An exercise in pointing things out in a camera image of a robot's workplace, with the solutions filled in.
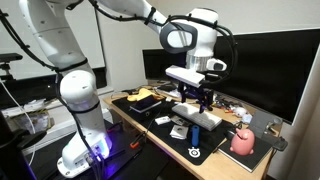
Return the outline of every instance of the desk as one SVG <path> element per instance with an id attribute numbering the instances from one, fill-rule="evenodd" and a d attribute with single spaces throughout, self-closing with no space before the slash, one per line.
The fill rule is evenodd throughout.
<path id="1" fill-rule="evenodd" d="M 141 124 L 132 119 L 128 114 L 123 112 L 112 103 L 113 100 L 124 96 L 126 96 L 126 94 L 114 95 L 112 98 L 107 97 L 104 99 L 104 102 L 107 103 L 110 108 L 112 108 L 120 116 L 122 116 L 123 119 L 130 123 L 134 128 L 139 131 L 146 131 L 145 127 L 143 127 Z M 229 122 L 234 122 L 238 119 L 232 114 L 225 113 L 223 110 L 217 108 L 214 108 L 212 113 Z M 252 173 L 248 172 L 219 151 L 211 153 L 200 166 L 196 166 L 185 159 L 183 156 L 181 156 L 179 153 L 177 153 L 175 150 L 173 150 L 170 146 L 168 146 L 151 132 L 148 132 L 147 137 L 199 179 L 263 179 L 266 175 L 267 167 L 272 154 L 272 152 L 270 151 Z"/>

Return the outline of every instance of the wall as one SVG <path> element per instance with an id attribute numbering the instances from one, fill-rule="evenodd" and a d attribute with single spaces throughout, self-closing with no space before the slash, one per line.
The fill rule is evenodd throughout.
<path id="1" fill-rule="evenodd" d="M 107 76 L 108 83 L 115 91 L 147 84 L 142 49 L 161 48 L 158 35 L 138 21 L 117 22 L 101 14 L 98 15 L 98 20 L 107 70 L 110 73 Z"/>
<path id="2" fill-rule="evenodd" d="M 187 14 L 194 7 L 211 8 L 219 13 L 219 24 L 228 27 L 234 34 L 320 27 L 318 18 L 320 2 L 314 0 L 154 0 L 150 1 L 150 4 L 166 16 Z M 159 48 L 157 35 L 138 22 L 118 23 L 106 18 L 102 19 L 100 16 L 99 22 L 103 32 L 102 41 L 112 86 L 116 90 L 121 90 L 144 84 L 146 81 L 141 50 Z M 314 102 L 318 99 L 318 96 L 315 97 L 313 97 Z M 305 109 L 306 111 L 296 121 L 295 126 L 287 124 L 283 126 L 281 135 L 289 141 L 289 146 L 285 152 L 275 155 L 268 172 L 276 179 L 295 177 L 293 172 L 290 174 L 291 165 L 294 164 L 294 169 L 299 169 L 303 166 L 302 163 L 305 163 L 302 161 L 303 158 L 295 161 L 295 156 L 298 151 L 298 154 L 307 151 L 299 150 L 301 141 L 303 145 L 310 145 L 308 139 L 312 135 L 308 133 L 304 136 L 304 129 L 308 127 L 308 121 L 312 115 L 320 111 L 320 107 L 306 104 Z M 318 123 L 316 118 L 312 118 L 311 124 L 316 123 Z"/>
<path id="3" fill-rule="evenodd" d="M 300 149 L 297 152 L 296 159 L 288 179 L 319 179 L 320 178 L 320 99 L 315 107 L 316 111 L 312 115 L 310 123 L 305 132 Z"/>

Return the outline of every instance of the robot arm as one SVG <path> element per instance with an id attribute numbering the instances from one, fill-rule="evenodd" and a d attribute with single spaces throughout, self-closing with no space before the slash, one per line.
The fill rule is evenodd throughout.
<path id="1" fill-rule="evenodd" d="M 79 126 L 57 163 L 59 171 L 69 178 L 89 168 L 86 163 L 88 154 L 98 154 L 99 159 L 106 158 L 112 147 L 104 128 L 95 76 L 64 15 L 65 9 L 72 9 L 82 1 L 19 0 L 28 27 L 47 58 L 64 76 L 60 88 L 62 102 L 66 103 Z M 159 35 L 166 51 L 187 52 L 190 59 L 186 60 L 186 68 L 192 73 L 214 70 L 215 64 L 222 65 L 219 70 L 226 68 L 224 63 L 212 59 L 217 37 L 218 15 L 215 11 L 197 8 L 187 16 L 166 18 L 145 0 L 99 0 L 109 9 L 131 16 L 122 18 L 106 13 L 96 1 L 89 1 L 111 19 L 141 20 Z"/>

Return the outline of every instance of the wire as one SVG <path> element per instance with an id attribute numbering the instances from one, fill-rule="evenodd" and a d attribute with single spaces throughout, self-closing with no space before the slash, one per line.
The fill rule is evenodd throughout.
<path id="1" fill-rule="evenodd" d="M 101 155 L 101 153 L 98 153 L 98 156 L 99 156 L 99 159 L 100 159 L 100 164 L 101 164 L 101 178 L 104 179 L 104 158 L 103 156 Z"/>
<path id="2" fill-rule="evenodd" d="M 234 39 L 233 34 L 231 33 L 231 31 L 230 31 L 229 29 L 227 29 L 227 28 L 225 28 L 225 27 L 223 27 L 223 26 L 219 26 L 219 25 L 217 25 L 216 30 L 217 30 L 220 34 L 222 34 L 223 37 L 224 37 L 224 38 L 227 40 L 227 42 L 228 42 L 228 46 L 229 46 L 230 49 L 231 49 L 231 58 L 232 58 L 232 60 L 231 60 L 231 65 L 230 65 L 229 71 L 226 72 L 226 75 L 225 75 L 224 77 L 222 77 L 222 78 L 220 78 L 220 79 L 218 79 L 218 80 L 216 80 L 216 81 L 213 81 L 213 82 L 212 82 L 212 81 L 208 81 L 208 80 L 203 80 L 203 81 L 201 81 L 200 84 L 201 84 L 201 86 L 202 86 L 203 88 L 213 88 L 213 87 L 212 87 L 213 85 L 216 85 L 216 84 L 218 84 L 218 83 L 221 83 L 222 81 L 225 81 L 225 80 L 229 79 L 229 78 L 231 77 L 231 74 L 232 74 L 234 68 L 235 68 L 235 67 L 237 66 L 237 64 L 238 64 L 238 51 L 237 51 L 237 48 L 236 48 L 237 43 L 236 43 L 236 41 L 235 41 L 235 39 Z"/>
<path id="3" fill-rule="evenodd" d="M 29 120 L 29 123 L 31 125 L 31 128 L 32 128 L 32 131 L 33 133 L 35 134 L 36 133 L 36 130 L 34 129 L 34 125 L 32 124 L 32 120 L 31 118 L 29 117 L 28 113 L 20 106 L 20 104 L 15 100 L 15 98 L 12 96 L 12 94 L 9 92 L 9 90 L 7 89 L 7 87 L 4 85 L 4 83 L 2 81 L 0 81 L 4 90 L 7 92 L 7 94 L 10 96 L 10 98 L 12 99 L 12 101 L 19 107 L 19 109 L 26 115 L 27 119 Z M 34 155 L 36 153 L 36 145 L 33 145 L 33 151 L 32 151 L 32 156 L 31 156 L 31 159 L 30 159 L 30 162 L 29 162 L 29 166 L 31 166 L 32 162 L 33 162 L 33 158 L 34 158 Z"/>
<path id="4" fill-rule="evenodd" d="M 149 123 L 148 127 L 147 127 L 147 131 L 145 133 L 145 139 L 144 142 L 147 142 L 147 134 L 151 128 L 152 123 L 157 119 L 157 117 L 160 115 L 161 111 L 167 106 L 168 102 L 166 101 L 166 103 L 161 107 L 161 109 L 159 110 L 159 112 L 157 113 L 157 115 L 151 120 L 151 122 Z"/>
<path id="5" fill-rule="evenodd" d="M 35 60 L 36 62 L 38 62 L 39 64 L 41 64 L 44 67 L 47 67 L 49 69 L 51 69 L 52 71 L 56 71 L 58 70 L 57 67 L 51 66 L 46 64 L 45 62 L 43 62 L 42 60 L 40 60 L 35 54 L 33 54 L 28 48 L 29 46 L 25 45 L 24 42 L 21 40 L 21 38 L 19 37 L 19 35 L 17 34 L 17 32 L 14 30 L 14 28 L 11 26 L 10 22 L 7 20 L 7 18 L 5 17 L 6 14 L 4 14 L 1 9 L 0 9 L 0 21 L 2 22 L 3 26 L 5 27 L 5 29 L 7 30 L 7 32 L 9 33 L 9 35 L 12 37 L 12 39 L 20 46 L 20 48 L 33 60 Z"/>
<path id="6" fill-rule="evenodd" d="M 271 156 L 270 156 L 270 161 L 271 161 L 271 159 L 274 157 L 274 155 L 275 155 L 277 152 L 278 152 L 278 150 L 277 150 L 277 149 L 274 149 L 273 153 L 272 153 Z"/>
<path id="7" fill-rule="evenodd" d="M 98 5 L 97 1 L 95 0 L 88 0 L 91 5 L 98 11 L 100 12 L 101 14 L 103 14 L 104 16 L 110 18 L 110 19 L 113 19 L 115 21 L 123 21 L 123 22 L 126 22 L 126 21 L 137 21 L 137 20 L 141 20 L 141 21 L 145 21 L 145 20 L 148 20 L 150 23 L 154 24 L 154 25 L 157 25 L 157 26 L 163 26 L 164 24 L 161 24 L 159 22 L 156 22 L 152 19 L 148 19 L 146 17 L 143 17 L 143 16 L 134 16 L 134 17 L 117 17 L 117 16 L 114 16 L 114 15 L 111 15 L 110 13 L 106 12 L 104 9 L 100 8 L 100 6 Z"/>

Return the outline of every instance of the black monitor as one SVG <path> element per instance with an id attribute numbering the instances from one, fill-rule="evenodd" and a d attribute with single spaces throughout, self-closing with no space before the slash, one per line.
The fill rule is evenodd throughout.
<path id="1" fill-rule="evenodd" d="M 164 49 L 142 50 L 147 80 L 174 81 L 165 70 L 171 65 L 186 67 L 186 53 L 170 54 Z"/>
<path id="2" fill-rule="evenodd" d="M 292 124 L 316 59 L 320 29 L 242 34 L 231 78 L 212 87 Z M 230 49 L 218 37 L 215 57 L 227 64 Z"/>

